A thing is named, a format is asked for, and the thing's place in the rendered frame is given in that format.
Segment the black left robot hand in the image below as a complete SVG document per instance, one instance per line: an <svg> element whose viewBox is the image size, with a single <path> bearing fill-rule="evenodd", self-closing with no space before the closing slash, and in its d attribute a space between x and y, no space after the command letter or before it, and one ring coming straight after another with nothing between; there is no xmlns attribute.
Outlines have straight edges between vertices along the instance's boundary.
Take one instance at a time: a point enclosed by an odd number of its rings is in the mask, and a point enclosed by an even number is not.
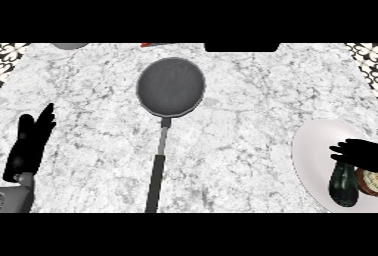
<svg viewBox="0 0 378 256"><path fill-rule="evenodd" d="M3 180L18 182L18 176L28 172L37 174L44 146L47 144L53 128L56 126L53 104L49 103L38 118L24 114L18 121L16 142L7 156Z"/></svg>

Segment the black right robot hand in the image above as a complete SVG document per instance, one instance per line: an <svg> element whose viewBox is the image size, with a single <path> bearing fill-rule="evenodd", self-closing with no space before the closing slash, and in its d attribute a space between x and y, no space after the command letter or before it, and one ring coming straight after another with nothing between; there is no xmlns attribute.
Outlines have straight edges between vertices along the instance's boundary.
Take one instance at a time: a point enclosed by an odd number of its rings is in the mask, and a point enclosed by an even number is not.
<svg viewBox="0 0 378 256"><path fill-rule="evenodd" d="M347 139L329 147L331 158L354 167L378 173L378 143L362 139Z"/></svg>

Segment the white plate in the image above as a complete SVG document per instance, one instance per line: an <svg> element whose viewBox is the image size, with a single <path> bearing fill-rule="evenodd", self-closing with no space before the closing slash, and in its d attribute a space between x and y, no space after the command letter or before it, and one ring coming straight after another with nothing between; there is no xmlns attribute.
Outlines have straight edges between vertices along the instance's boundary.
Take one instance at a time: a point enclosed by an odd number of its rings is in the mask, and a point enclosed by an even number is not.
<svg viewBox="0 0 378 256"><path fill-rule="evenodd" d="M307 192L331 212L378 213L377 197L360 193L356 205L341 207L329 196L328 184L335 167L329 147L347 139L368 140L368 137L340 120L307 121L292 139L292 165Z"/></svg>

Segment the grey frying pan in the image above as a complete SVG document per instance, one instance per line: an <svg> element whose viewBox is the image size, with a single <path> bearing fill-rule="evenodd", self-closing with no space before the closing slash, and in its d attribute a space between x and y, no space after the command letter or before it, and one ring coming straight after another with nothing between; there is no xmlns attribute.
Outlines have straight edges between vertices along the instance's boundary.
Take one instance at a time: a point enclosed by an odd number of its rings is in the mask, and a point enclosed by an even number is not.
<svg viewBox="0 0 378 256"><path fill-rule="evenodd" d="M155 61L143 70L136 87L142 107L161 118L158 151L154 158L146 213L158 209L162 172L165 164L165 140L171 120L180 118L196 108L205 91L205 77L199 67L179 57Z"/></svg>

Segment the dark green zucchini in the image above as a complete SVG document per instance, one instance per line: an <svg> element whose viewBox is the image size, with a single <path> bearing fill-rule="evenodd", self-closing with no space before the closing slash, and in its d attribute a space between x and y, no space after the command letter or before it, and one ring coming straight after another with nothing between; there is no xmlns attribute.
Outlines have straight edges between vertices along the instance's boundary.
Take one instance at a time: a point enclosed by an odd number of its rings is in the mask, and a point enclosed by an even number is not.
<svg viewBox="0 0 378 256"><path fill-rule="evenodd" d="M341 207L353 207L359 199L354 167L338 161L332 171L328 192L331 199Z"/></svg>

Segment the grey round object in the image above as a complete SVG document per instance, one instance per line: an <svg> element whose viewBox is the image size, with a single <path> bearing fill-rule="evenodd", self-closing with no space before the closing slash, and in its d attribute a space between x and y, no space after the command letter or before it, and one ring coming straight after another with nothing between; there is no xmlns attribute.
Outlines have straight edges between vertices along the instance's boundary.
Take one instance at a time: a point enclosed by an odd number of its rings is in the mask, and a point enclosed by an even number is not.
<svg viewBox="0 0 378 256"><path fill-rule="evenodd" d="M62 50L75 50L83 48L89 43L52 43Z"/></svg>

